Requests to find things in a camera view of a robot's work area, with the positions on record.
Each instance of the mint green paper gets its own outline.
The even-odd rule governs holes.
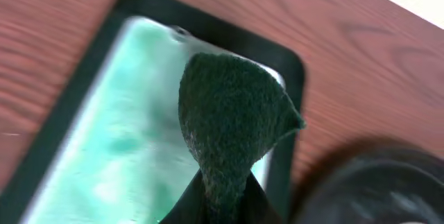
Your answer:
[[[22,223],[157,223],[198,170],[178,122],[180,77],[195,52],[153,21],[130,19],[95,79]],[[266,157],[253,167],[264,186]]]

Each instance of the wood grain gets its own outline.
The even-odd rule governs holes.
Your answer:
[[[114,0],[0,0],[0,189]],[[294,178],[349,140],[444,156],[444,32],[387,0],[182,0],[298,52],[308,70]]]

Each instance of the black round object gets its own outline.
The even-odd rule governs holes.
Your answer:
[[[358,155],[315,189],[294,223],[444,223],[444,161],[410,148]]]

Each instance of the black frame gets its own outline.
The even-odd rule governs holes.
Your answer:
[[[305,69],[300,58],[291,50],[176,0],[117,0],[27,155],[0,195],[0,223],[19,222],[117,33],[125,20],[132,16],[149,17],[161,24],[179,26],[201,40],[274,69],[285,80],[287,93],[300,111]],[[295,142],[296,135],[293,135],[275,147],[267,181],[266,195],[284,220],[289,213]]]

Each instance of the brown wooden surface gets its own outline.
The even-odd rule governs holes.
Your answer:
[[[0,0],[0,189],[114,0]],[[298,52],[307,65],[293,174],[389,135],[444,155],[444,32],[387,0],[182,0]]]

